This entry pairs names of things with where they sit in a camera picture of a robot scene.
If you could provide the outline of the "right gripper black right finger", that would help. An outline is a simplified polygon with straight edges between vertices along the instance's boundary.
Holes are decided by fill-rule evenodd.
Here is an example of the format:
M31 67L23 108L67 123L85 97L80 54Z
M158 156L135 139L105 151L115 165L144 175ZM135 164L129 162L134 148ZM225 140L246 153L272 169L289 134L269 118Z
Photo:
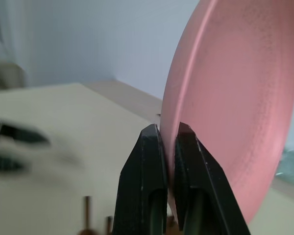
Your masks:
M173 191L183 235L251 235L222 167L184 123L175 141Z

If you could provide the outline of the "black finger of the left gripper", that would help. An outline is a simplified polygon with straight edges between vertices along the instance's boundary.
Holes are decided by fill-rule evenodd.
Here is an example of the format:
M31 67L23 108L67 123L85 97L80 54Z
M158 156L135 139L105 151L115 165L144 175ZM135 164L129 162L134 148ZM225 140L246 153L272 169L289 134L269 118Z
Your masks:
M0 171L18 171L24 169L24 165L14 159L0 157Z
M49 144L48 138L41 132L19 126L4 124L0 129L0 135L29 144Z

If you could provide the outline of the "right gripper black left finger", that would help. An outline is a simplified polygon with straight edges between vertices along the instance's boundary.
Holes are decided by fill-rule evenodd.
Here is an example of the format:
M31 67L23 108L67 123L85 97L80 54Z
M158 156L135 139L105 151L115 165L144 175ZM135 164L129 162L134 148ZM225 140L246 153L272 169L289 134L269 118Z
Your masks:
M168 180L156 124L139 134L119 177L112 235L164 235Z

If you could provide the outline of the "pink plate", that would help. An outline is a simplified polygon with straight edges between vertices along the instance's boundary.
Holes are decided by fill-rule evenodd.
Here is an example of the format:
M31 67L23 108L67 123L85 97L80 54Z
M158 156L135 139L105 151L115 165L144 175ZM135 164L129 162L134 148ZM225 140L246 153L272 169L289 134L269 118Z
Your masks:
M183 122L221 165L250 222L274 178L293 109L294 0L199 0L162 102L169 179Z

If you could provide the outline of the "wooden dish rack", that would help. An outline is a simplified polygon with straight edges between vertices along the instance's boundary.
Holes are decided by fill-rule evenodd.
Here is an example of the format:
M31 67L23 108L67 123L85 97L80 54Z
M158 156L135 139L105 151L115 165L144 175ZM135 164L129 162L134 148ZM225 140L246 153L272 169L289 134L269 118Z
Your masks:
M84 227L77 235L99 235L97 231L91 228L91 197L84 196ZM106 218L106 232L105 235L112 235L112 217ZM178 224L173 216L167 217L166 233L165 235L182 235L178 228Z

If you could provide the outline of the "beige blurred background object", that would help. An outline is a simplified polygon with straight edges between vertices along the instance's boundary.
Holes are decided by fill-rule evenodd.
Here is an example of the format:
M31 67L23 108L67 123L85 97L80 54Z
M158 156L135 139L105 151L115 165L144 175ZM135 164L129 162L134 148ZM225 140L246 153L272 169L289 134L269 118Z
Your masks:
M25 71L12 62L0 62L0 90L25 87Z

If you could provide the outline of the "green plate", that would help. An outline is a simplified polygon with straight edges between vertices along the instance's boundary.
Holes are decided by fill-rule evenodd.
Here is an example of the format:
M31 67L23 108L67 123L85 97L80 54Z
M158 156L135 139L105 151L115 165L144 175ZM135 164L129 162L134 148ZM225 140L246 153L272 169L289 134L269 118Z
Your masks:
M275 177L294 185L294 149L284 148Z

